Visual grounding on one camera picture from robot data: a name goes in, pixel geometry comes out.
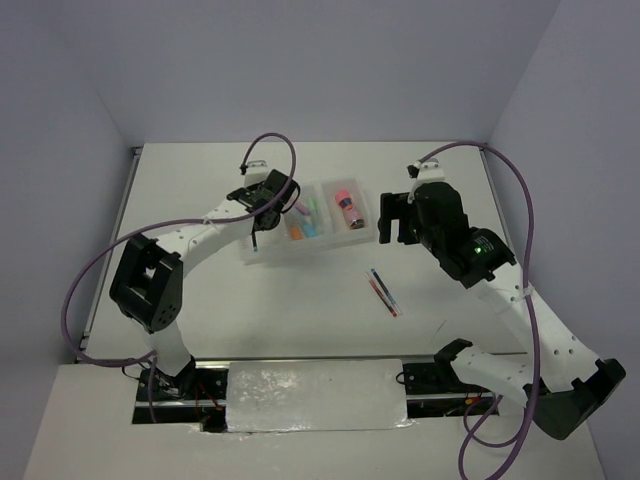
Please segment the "pink capped glue bottle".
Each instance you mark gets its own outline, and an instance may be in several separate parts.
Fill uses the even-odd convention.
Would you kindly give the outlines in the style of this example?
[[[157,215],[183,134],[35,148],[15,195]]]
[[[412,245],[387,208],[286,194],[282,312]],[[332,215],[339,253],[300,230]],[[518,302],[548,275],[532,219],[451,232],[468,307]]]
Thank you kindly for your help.
[[[344,221],[350,230],[358,230],[366,226],[364,217],[354,204],[353,198],[347,190],[338,190],[334,195],[334,200],[342,212]]]

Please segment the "orange capped highlighter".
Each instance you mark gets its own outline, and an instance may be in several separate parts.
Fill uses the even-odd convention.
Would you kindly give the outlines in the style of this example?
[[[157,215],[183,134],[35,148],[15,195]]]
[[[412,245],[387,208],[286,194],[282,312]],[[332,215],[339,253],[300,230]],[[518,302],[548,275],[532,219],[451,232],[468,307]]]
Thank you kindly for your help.
[[[293,216],[286,217],[289,227],[289,235],[293,241],[301,240],[303,238],[303,232],[300,229],[299,223]]]

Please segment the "green capped highlighter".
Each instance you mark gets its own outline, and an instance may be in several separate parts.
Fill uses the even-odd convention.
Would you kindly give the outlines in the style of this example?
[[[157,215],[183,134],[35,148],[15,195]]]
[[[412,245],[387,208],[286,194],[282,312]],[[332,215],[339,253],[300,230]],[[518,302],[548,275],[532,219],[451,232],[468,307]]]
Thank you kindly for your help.
[[[317,204],[317,201],[314,197],[307,197],[306,198],[306,206],[309,210],[309,214],[318,214],[319,213],[319,207]]]

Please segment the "blue highlighter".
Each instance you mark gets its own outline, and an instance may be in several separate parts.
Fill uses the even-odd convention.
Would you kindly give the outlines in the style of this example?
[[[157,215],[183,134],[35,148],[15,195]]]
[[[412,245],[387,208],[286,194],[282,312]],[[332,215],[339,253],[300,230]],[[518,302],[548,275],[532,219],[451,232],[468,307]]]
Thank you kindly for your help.
[[[299,222],[306,238],[316,238],[319,236],[319,231],[310,215],[299,214]]]

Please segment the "dark blue pen refill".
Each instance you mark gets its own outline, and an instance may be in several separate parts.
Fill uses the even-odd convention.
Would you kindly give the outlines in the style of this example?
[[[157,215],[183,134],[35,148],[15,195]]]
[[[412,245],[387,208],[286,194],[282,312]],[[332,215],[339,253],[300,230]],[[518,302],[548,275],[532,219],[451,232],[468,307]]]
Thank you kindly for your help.
[[[401,311],[401,308],[400,308],[399,304],[397,303],[397,301],[393,297],[391,291],[389,290],[387,285],[384,283],[384,281],[382,280],[382,278],[381,278],[380,274],[377,272],[377,270],[374,269],[374,268],[371,268],[370,269],[370,273],[372,274],[372,276],[374,277],[374,279],[378,283],[379,287],[382,289],[382,291],[384,292],[384,294],[388,298],[390,304],[392,305],[392,307],[396,311],[396,314],[397,315],[402,315],[402,311]]]

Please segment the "red pen refill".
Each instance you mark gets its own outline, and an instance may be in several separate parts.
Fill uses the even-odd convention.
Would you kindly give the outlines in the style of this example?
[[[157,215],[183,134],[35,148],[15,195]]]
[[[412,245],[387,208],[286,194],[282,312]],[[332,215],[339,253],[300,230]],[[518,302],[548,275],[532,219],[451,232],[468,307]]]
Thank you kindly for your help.
[[[366,272],[365,276],[368,280],[369,285],[372,287],[378,298],[384,303],[386,309],[390,312],[390,314],[394,317],[398,317],[398,313],[393,307],[391,301],[387,298],[387,296],[383,293],[382,288],[378,285],[378,283],[374,280],[373,275],[370,272]]]

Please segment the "purple highlighter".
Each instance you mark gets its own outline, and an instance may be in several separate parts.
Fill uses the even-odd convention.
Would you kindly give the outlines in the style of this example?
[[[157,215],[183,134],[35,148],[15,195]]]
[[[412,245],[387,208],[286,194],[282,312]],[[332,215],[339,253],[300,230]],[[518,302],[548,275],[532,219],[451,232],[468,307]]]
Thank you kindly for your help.
[[[310,216],[310,209],[301,201],[296,201],[294,204],[295,209],[304,216]]]

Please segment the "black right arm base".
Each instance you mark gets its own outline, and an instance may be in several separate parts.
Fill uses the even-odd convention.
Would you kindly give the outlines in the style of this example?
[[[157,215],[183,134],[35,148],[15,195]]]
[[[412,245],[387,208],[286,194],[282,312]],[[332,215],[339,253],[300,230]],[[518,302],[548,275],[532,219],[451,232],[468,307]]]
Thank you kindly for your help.
[[[444,362],[409,362],[402,364],[402,382],[407,395],[450,393],[450,368]]]

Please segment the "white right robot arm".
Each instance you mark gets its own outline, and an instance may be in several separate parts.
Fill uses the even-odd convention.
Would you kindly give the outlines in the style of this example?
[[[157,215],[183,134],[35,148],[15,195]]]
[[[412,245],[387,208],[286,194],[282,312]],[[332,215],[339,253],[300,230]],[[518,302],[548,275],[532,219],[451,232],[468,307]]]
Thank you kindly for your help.
[[[439,267],[484,302],[527,348],[530,361],[517,364],[469,340],[456,339],[434,356],[436,383],[446,391],[482,386],[520,406],[536,402],[533,423],[555,440],[568,438],[597,411],[626,376],[619,361],[586,347],[526,285],[523,266],[494,231],[470,225],[460,194],[446,182],[411,192],[384,193],[377,222],[379,241],[420,244]]]

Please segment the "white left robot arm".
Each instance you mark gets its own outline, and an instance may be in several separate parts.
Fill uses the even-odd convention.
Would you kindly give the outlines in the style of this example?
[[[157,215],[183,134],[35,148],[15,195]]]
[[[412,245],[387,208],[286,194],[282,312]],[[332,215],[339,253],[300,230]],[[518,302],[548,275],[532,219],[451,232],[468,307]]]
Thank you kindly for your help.
[[[157,238],[139,233],[126,242],[109,296],[125,317],[142,327],[148,347],[157,354],[149,383],[175,399],[193,392],[196,361],[177,323],[184,279],[227,245],[275,229],[299,194],[296,181],[272,170],[263,180],[230,192],[199,224]]]

